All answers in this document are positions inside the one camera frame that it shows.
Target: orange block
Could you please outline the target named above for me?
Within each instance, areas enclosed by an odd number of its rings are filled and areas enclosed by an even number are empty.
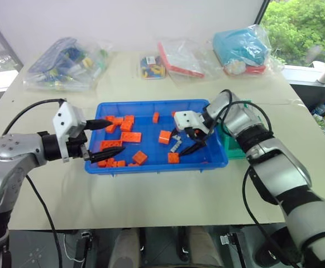
[[[97,164],[100,168],[104,168],[107,166],[107,160],[99,161]]]
[[[170,153],[168,153],[168,162],[169,162],[169,164],[178,164],[178,163],[180,163],[179,153],[178,152],[170,152]]]
[[[110,140],[110,141],[102,141],[101,142],[101,151],[105,148],[109,148],[109,147],[120,147],[123,145],[123,141],[121,140]]]
[[[130,132],[132,128],[133,123],[131,121],[124,121],[120,126],[120,130],[125,132]]]
[[[134,124],[135,116],[124,116],[124,121],[130,121]]]
[[[141,142],[141,132],[122,132],[120,139],[125,142]]]
[[[110,125],[110,126],[106,127],[105,130],[107,133],[112,134],[116,130],[116,127],[117,127],[116,125]]]
[[[142,151],[138,151],[136,154],[133,155],[133,160],[139,164],[142,165],[147,160],[147,155],[144,154]]]
[[[171,136],[170,131],[161,130],[159,136],[159,142],[163,144],[169,144],[170,136]]]
[[[120,126],[124,121],[124,118],[123,117],[115,117],[113,119],[113,124],[116,125],[116,126]]]
[[[117,166],[125,166],[125,160],[117,161]]]
[[[152,122],[154,124],[157,124],[158,121],[159,121],[159,113],[155,112],[154,115],[152,116]]]
[[[113,163],[114,163],[114,158],[109,158],[107,159],[107,165],[106,168],[112,168],[113,167]]]
[[[106,116],[106,120],[111,121],[113,123],[115,116]]]

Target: beige table surface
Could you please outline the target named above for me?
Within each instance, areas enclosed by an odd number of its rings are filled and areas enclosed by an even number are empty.
[[[142,80],[136,75],[137,52],[117,54],[95,91],[89,93],[28,92],[22,87],[27,66],[0,100],[0,135],[9,121],[29,104],[67,98],[93,119],[101,102],[204,98],[222,89],[257,103],[269,115],[275,136],[307,167],[313,190],[325,198],[325,136],[288,82],[280,75],[221,78],[176,85],[170,78]],[[15,124],[12,133],[53,133],[57,104],[36,107]],[[232,160],[215,170],[116,175],[90,175],[82,159],[61,160],[30,172],[57,229],[142,226],[186,226],[252,223],[242,202],[246,160]],[[248,180],[247,200],[262,223],[281,222],[277,206],[265,203]],[[13,210],[10,229],[49,229],[44,210],[25,181]]]

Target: green tree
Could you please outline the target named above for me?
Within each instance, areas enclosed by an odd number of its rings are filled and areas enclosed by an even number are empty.
[[[289,65],[325,62],[325,0],[271,2],[261,23],[267,30],[272,54]],[[310,59],[310,52],[321,49]]]

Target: clear plastic bag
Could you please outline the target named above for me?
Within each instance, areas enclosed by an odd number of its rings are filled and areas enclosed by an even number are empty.
[[[176,82],[214,80],[221,77],[222,67],[212,51],[188,39],[164,39],[157,47],[161,59]]]
[[[111,45],[65,37],[57,40],[28,70],[26,89],[86,91],[106,70]]]
[[[271,57],[267,33],[260,25],[216,33],[213,50],[228,75],[270,74],[284,67]]]
[[[166,76],[164,63],[157,52],[140,55],[137,71],[142,79],[162,79]]]

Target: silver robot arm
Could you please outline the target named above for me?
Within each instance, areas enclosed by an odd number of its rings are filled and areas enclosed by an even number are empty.
[[[194,131],[189,136],[199,130],[204,137],[215,119],[222,120],[225,112],[220,111],[230,101],[239,99],[223,91],[201,114],[176,112],[177,131],[191,128]],[[243,104],[230,107],[224,125],[246,153],[249,175],[262,199],[283,211],[291,237],[304,256],[304,266],[325,267],[325,200],[311,190],[307,169]]]
[[[92,153],[86,149],[84,130],[105,128],[112,123],[103,119],[85,120],[82,111],[68,102],[61,104],[53,124],[55,135],[6,134],[0,137],[0,268],[11,267],[8,257],[7,225],[25,176],[47,161],[82,157],[92,163],[112,157],[124,147],[112,147]]]

